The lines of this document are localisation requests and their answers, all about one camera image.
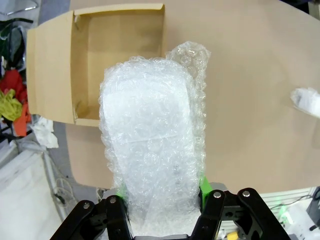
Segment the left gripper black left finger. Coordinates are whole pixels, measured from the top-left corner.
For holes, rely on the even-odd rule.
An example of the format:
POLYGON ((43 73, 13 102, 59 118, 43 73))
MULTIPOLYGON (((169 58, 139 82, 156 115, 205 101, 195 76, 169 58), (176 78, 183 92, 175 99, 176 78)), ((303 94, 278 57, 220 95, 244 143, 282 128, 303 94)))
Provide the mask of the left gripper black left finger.
POLYGON ((98 203, 81 200, 55 231, 52 240, 131 240, 133 233, 123 196, 115 188, 103 193, 98 203))

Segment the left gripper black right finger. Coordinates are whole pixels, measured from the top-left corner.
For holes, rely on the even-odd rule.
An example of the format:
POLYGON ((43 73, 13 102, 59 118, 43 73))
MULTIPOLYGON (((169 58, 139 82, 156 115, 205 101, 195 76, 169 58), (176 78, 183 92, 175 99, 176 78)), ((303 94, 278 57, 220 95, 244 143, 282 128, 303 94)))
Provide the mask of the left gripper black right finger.
POLYGON ((231 193, 224 184, 200 185, 200 216, 191 240, 216 240, 222 222, 232 221, 247 240, 286 240, 288 234, 259 193, 250 187, 231 193))

